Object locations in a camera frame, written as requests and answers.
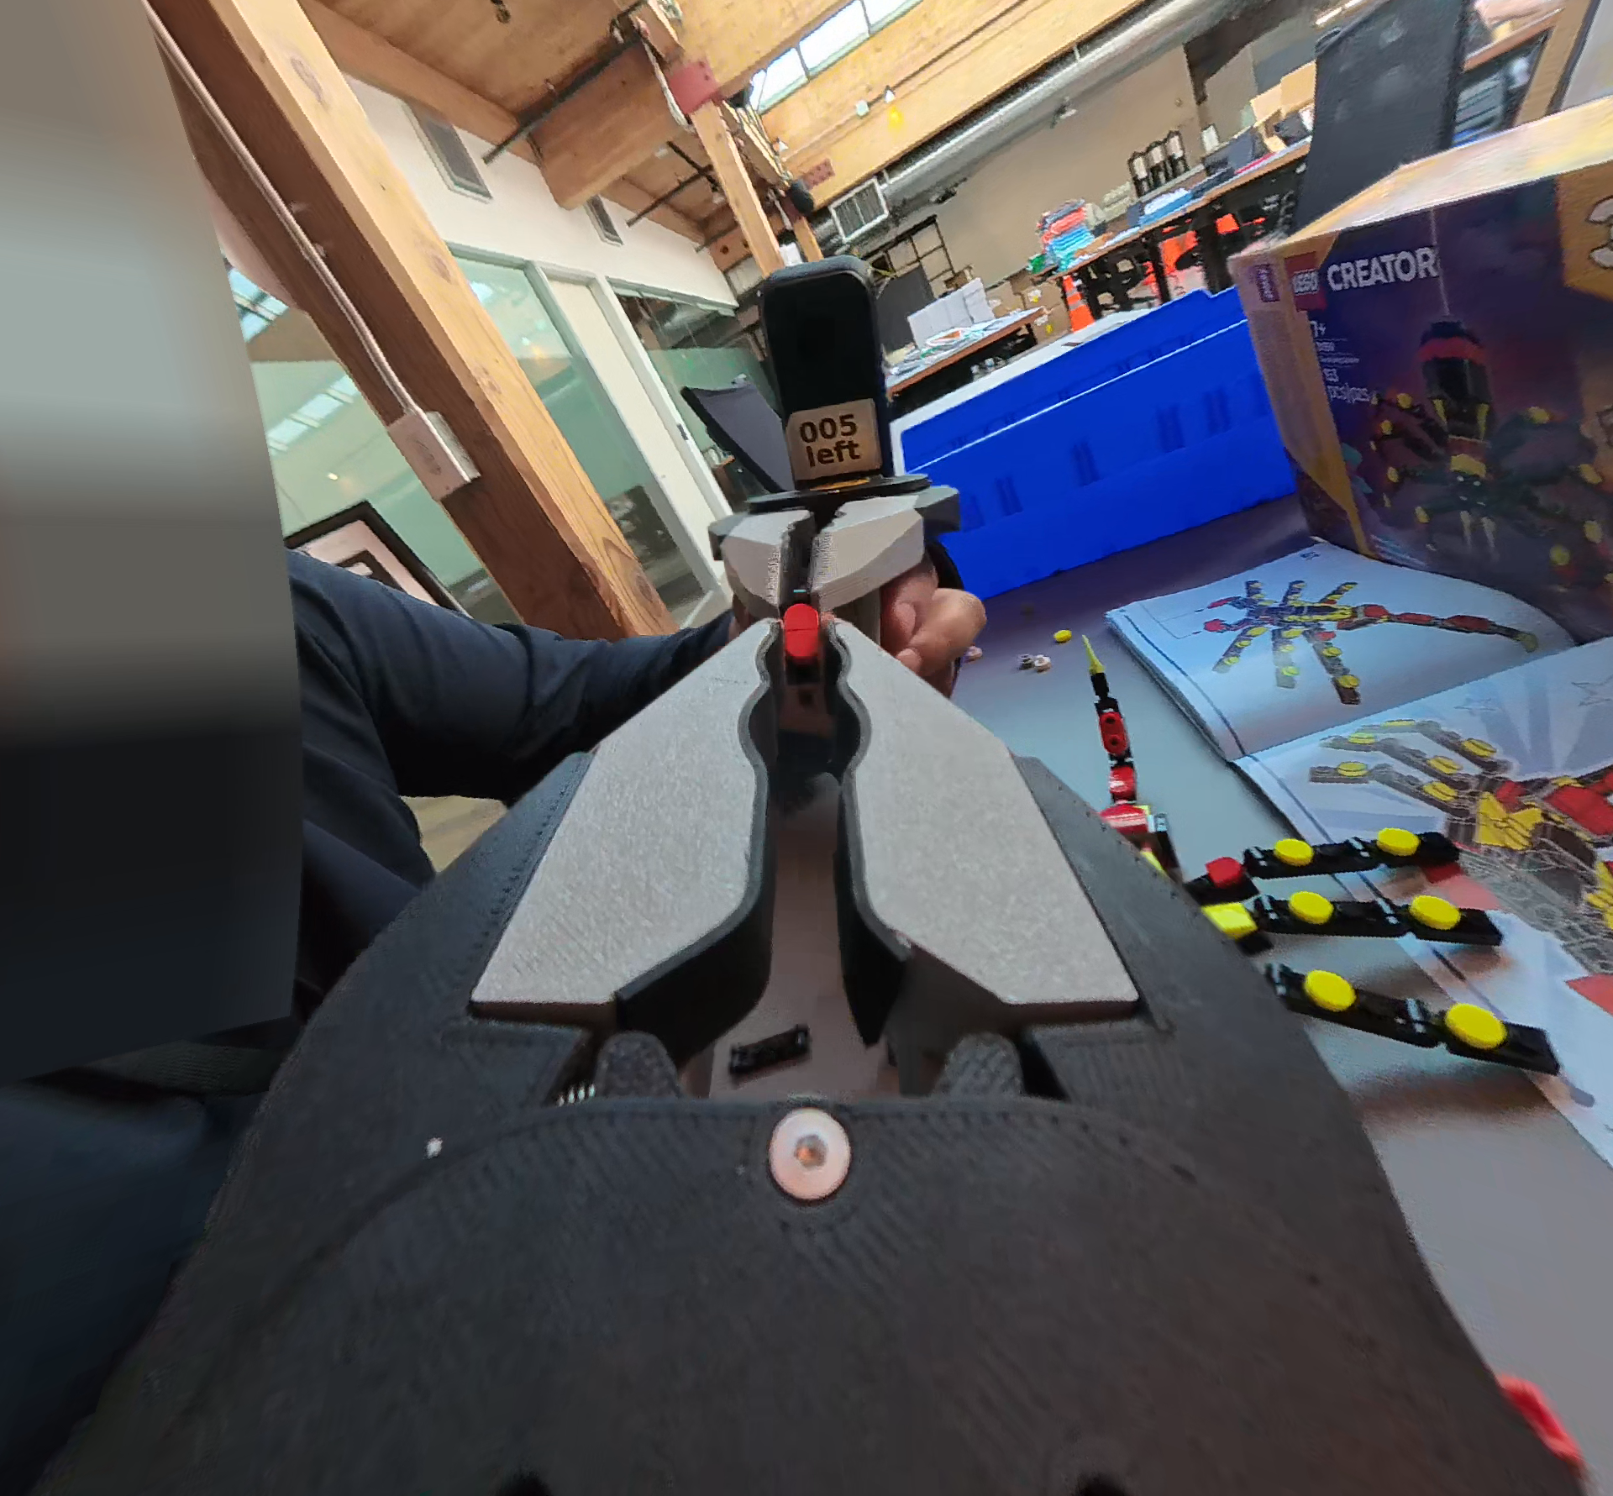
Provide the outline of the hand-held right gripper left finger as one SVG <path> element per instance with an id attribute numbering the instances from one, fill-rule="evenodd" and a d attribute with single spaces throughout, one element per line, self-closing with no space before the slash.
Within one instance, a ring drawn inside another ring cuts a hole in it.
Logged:
<path id="1" fill-rule="evenodd" d="M 601 741 L 468 1011 L 705 1060 L 770 975 L 779 619 Z"/>

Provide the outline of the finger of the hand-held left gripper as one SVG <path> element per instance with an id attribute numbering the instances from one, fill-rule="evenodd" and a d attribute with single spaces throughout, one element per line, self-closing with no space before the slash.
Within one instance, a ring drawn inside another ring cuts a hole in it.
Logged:
<path id="1" fill-rule="evenodd" d="M 811 512 L 734 512 L 706 525 L 706 546 L 734 595 L 734 622 L 785 619 L 811 599 Z"/>
<path id="2" fill-rule="evenodd" d="M 815 613 L 880 639 L 880 595 L 921 564 L 915 504 L 841 504 L 815 529 Z"/>

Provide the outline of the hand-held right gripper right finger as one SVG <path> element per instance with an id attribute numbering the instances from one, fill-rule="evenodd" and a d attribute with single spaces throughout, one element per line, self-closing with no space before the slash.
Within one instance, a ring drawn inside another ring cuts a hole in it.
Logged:
<path id="1" fill-rule="evenodd" d="M 857 1039 L 1119 1020 L 1137 985 L 1019 755 L 864 633 L 837 654 L 837 927 Z"/>

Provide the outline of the person's left forearm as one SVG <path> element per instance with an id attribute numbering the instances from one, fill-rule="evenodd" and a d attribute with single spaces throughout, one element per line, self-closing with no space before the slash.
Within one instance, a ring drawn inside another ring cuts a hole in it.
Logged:
<path id="1" fill-rule="evenodd" d="M 583 643 L 464 619 L 301 546 L 284 567 L 301 749 L 340 755 L 390 793 L 521 803 L 734 639 L 734 619 L 716 619 L 671 639 Z"/>

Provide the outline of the lego instruction booklet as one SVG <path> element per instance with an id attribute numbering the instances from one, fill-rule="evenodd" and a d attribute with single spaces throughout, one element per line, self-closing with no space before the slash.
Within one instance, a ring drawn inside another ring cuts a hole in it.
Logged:
<path id="1" fill-rule="evenodd" d="M 1422 891 L 1486 910 L 1497 948 L 1390 939 L 1449 1005 L 1549 1035 L 1542 1096 L 1613 1140 L 1613 654 L 1477 583 L 1308 541 L 1109 613 L 1289 840 L 1456 840 L 1456 872 L 1277 877 L 1257 896 Z"/>

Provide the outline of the black yellow lego scorpion model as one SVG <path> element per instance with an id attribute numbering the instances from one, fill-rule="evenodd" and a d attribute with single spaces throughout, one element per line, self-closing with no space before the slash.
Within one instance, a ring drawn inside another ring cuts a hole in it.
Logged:
<path id="1" fill-rule="evenodd" d="M 1390 901 L 1390 896 L 1365 896 L 1365 901 L 1335 901 L 1319 891 L 1289 891 L 1289 896 L 1257 896 L 1257 883 L 1277 877 L 1351 877 L 1351 872 L 1376 872 L 1376 867 L 1417 867 L 1417 872 L 1456 872 L 1460 851 L 1439 834 L 1402 834 L 1402 826 L 1376 826 L 1372 840 L 1277 840 L 1263 851 L 1237 851 L 1237 860 L 1208 860 L 1202 877 L 1182 877 L 1173 826 L 1159 810 L 1137 803 L 1137 763 L 1133 763 L 1133 730 L 1125 713 L 1109 689 L 1109 670 L 1096 654 L 1096 643 L 1079 639 L 1090 654 L 1090 679 L 1096 679 L 1096 719 L 1103 719 L 1103 749 L 1109 749 L 1109 810 L 1103 821 L 1133 840 L 1133 851 L 1182 883 L 1182 896 L 1237 948 L 1237 955 L 1273 955 L 1273 939 L 1315 939 L 1315 934 L 1338 934 L 1338 939 L 1449 939 L 1449 948 L 1497 948 L 1497 923 L 1486 910 L 1460 910 L 1437 891 Z M 1555 1077 L 1562 1060 L 1549 1045 L 1542 1028 L 1532 1020 L 1505 1020 L 1486 1005 L 1449 1005 L 1428 1011 L 1417 999 L 1386 999 L 1386 989 L 1357 989 L 1338 969 L 1294 969 L 1282 961 L 1263 966 L 1263 985 L 1282 1011 L 1315 1013 L 1315 1020 L 1338 1020 L 1376 1039 L 1402 1039 L 1402 1045 L 1439 1045 L 1456 1060 L 1486 1060 L 1486 1066 L 1516 1066 L 1516 1075 L 1542 1075 Z"/>

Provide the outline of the lego set box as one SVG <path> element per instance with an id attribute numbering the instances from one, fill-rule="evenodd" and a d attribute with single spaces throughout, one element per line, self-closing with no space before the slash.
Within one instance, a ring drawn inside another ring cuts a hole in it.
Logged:
<path id="1" fill-rule="evenodd" d="M 1315 534 L 1613 633 L 1613 103 L 1235 256 Z"/>

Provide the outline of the red square lego brick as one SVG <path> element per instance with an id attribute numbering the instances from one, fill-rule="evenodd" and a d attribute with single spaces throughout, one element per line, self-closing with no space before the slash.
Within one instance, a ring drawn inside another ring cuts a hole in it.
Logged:
<path id="1" fill-rule="evenodd" d="M 1589 1483 L 1581 1437 L 1562 1429 L 1549 1393 L 1538 1380 L 1526 1380 L 1526 1375 L 1497 1375 L 1497 1387 L 1516 1410 L 1516 1420 L 1575 1469 L 1575 1483 Z"/>

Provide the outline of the person's left hand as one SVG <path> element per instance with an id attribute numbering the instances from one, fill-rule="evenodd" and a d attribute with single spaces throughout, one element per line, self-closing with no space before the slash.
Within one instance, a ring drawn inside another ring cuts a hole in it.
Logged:
<path id="1" fill-rule="evenodd" d="M 954 670 L 988 633 L 988 607 L 960 584 L 936 584 L 928 567 L 908 567 L 880 584 L 880 648 L 896 654 L 936 692 L 954 692 Z"/>

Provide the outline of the blue plastic bin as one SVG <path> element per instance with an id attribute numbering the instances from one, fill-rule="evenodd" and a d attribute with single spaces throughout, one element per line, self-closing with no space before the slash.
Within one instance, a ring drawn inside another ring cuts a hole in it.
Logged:
<path id="1" fill-rule="evenodd" d="M 960 491 L 981 599 L 1294 491 L 1237 290 L 1065 335 L 908 411 L 896 452 Z"/>

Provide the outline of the framed picture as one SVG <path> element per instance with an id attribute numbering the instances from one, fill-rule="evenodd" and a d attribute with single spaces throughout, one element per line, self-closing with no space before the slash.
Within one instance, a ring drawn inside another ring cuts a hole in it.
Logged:
<path id="1" fill-rule="evenodd" d="M 284 546 L 301 546 L 331 567 L 347 567 L 409 599 L 464 613 L 464 599 L 423 567 L 423 555 L 369 501 L 288 529 Z"/>

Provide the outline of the long workbench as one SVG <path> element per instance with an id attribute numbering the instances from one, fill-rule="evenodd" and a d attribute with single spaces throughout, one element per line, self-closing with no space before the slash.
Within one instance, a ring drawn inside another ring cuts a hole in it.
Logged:
<path id="1" fill-rule="evenodd" d="M 1137 225 L 1090 241 L 1065 271 L 1053 290 L 1078 307 L 1125 315 L 1137 300 L 1173 300 L 1192 290 L 1220 298 L 1235 282 L 1235 256 L 1277 231 L 1294 216 L 1308 138 L 1202 183 L 1192 195 L 1173 195 Z"/>

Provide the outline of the black mesh office chair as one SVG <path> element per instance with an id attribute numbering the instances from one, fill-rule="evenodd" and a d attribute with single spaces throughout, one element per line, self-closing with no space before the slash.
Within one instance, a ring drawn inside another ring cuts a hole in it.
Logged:
<path id="1" fill-rule="evenodd" d="M 1315 53 L 1315 135 L 1289 225 L 1449 150 L 1474 0 L 1376 0 Z"/>

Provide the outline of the wooden post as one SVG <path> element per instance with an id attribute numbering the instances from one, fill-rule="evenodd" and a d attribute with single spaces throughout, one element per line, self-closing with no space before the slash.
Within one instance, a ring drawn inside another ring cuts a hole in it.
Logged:
<path id="1" fill-rule="evenodd" d="M 295 0 L 144 0 L 221 145 L 251 159 L 309 256 L 309 323 L 371 413 L 443 413 L 474 477 L 443 512 L 521 619 L 569 639 L 667 639 L 676 619 L 468 290 Z"/>

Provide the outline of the metal air duct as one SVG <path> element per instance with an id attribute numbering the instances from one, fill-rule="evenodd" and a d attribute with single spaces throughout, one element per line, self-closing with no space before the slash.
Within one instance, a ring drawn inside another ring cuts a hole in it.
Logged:
<path id="1" fill-rule="evenodd" d="M 1019 145 L 1023 135 L 1053 128 L 1065 109 L 1079 109 L 1109 83 L 1146 70 L 1149 55 L 1214 34 L 1224 9 L 1253 0 L 1146 0 L 1133 16 L 1109 25 L 1096 46 L 1078 46 L 1071 55 L 1041 63 L 1028 83 L 997 96 L 996 109 L 970 113 L 960 128 L 936 135 L 908 159 L 880 171 L 885 207 L 915 207 L 936 186 L 954 186 L 988 159 Z"/>

